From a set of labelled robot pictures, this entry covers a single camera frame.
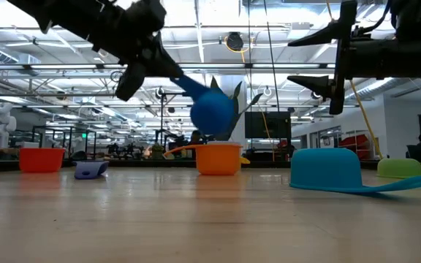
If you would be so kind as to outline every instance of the warehouse ceiling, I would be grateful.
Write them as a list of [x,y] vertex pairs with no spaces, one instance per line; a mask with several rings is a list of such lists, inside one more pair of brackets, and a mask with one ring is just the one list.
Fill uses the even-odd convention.
[[[339,2],[339,0],[331,1],[334,18],[339,16]],[[381,1],[374,0],[359,2],[361,4],[359,4],[357,16],[358,25],[374,24],[381,17],[384,5],[380,4]],[[130,3],[131,0],[117,1],[117,4],[124,8],[127,8]],[[287,47],[287,43],[313,34],[330,22],[324,0],[267,0],[267,16],[263,0],[162,0],[162,4],[167,10],[166,23],[162,30],[162,41],[167,52],[180,64],[203,64],[200,69],[186,71],[191,78],[209,85],[212,77],[215,77],[220,86],[225,88],[228,84],[225,83],[222,76],[240,75],[241,79],[248,83],[246,91],[248,100],[253,95],[267,89],[270,91],[266,93],[270,95],[262,97],[260,101],[262,105],[276,104],[275,87],[278,89],[279,104],[320,103],[319,100],[311,98],[310,91],[287,81],[287,75],[333,74],[332,67],[326,70],[314,70],[305,68],[304,65],[335,63],[335,43],[311,47]],[[393,36],[394,30],[387,21],[373,33],[373,37],[388,38]],[[78,115],[83,120],[102,118],[105,114],[102,111],[98,113],[98,110],[92,110],[92,108],[75,108],[85,104],[87,100],[89,104],[92,102],[97,105],[131,105],[129,108],[111,107],[108,110],[112,110],[115,114],[114,117],[108,115],[107,119],[118,121],[118,116],[120,116],[119,120],[142,121],[145,125],[154,126],[159,121],[157,115],[160,107],[157,109],[139,106],[160,105],[156,96],[159,89],[165,92],[182,91],[168,79],[147,78],[143,88],[128,102],[122,102],[107,95],[95,96],[96,94],[113,93],[115,81],[112,79],[115,80],[115,75],[112,76],[112,73],[117,73],[118,70],[122,70],[121,68],[63,69],[62,64],[116,64],[118,59],[102,50],[99,53],[92,51],[90,43],[62,28],[53,28],[48,34],[43,34],[37,26],[37,22],[32,17],[9,2],[0,0],[0,51],[15,58],[25,55],[25,59],[30,58],[31,61],[58,65],[51,69],[37,70],[36,75],[22,74],[15,70],[1,70],[0,68],[0,94],[43,95],[61,92],[80,94],[79,96],[69,95],[59,98],[54,96],[20,98],[26,104],[69,105],[72,109],[67,111],[65,108],[44,108],[43,111],[58,114],[54,117],[46,114],[47,118],[66,120],[66,118],[60,117],[60,114]],[[227,48],[224,40],[231,32],[239,33],[245,45],[244,49],[248,48],[251,43],[248,52],[242,55],[231,52]],[[282,68],[287,68],[287,65],[299,65],[296,66],[296,69],[278,70],[275,76],[271,67],[266,70],[254,70],[251,74],[248,71],[205,67],[205,64],[264,64],[272,61],[280,64]],[[366,80],[355,81],[358,85],[368,82]],[[168,106],[191,104],[191,99],[188,97],[176,96],[173,99],[171,97],[168,99]],[[275,110],[275,108],[266,107],[265,110]],[[297,114],[305,114],[306,110],[306,108],[298,108]],[[189,116],[189,107],[176,107],[176,111],[173,113],[169,113],[168,110],[165,112],[167,117]],[[190,130],[192,129],[189,121],[184,122],[184,125],[188,125]]]

